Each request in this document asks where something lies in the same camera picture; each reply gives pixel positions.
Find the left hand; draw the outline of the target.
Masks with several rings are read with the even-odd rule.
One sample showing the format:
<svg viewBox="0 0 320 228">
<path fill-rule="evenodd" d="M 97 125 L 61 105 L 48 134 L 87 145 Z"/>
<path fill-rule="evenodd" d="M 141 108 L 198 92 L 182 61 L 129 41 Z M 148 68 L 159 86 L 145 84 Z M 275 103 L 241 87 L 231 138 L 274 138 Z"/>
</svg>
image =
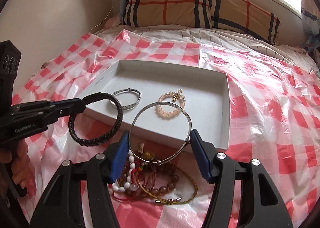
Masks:
<svg viewBox="0 0 320 228">
<path fill-rule="evenodd" d="M 21 188 L 25 188 L 29 175 L 29 156 L 28 145 L 25 140 L 17 143 L 17 148 L 14 152 L 7 148 L 1 148 L 1 163 L 11 163 L 11 170 L 13 173 L 13 181 Z"/>
</svg>

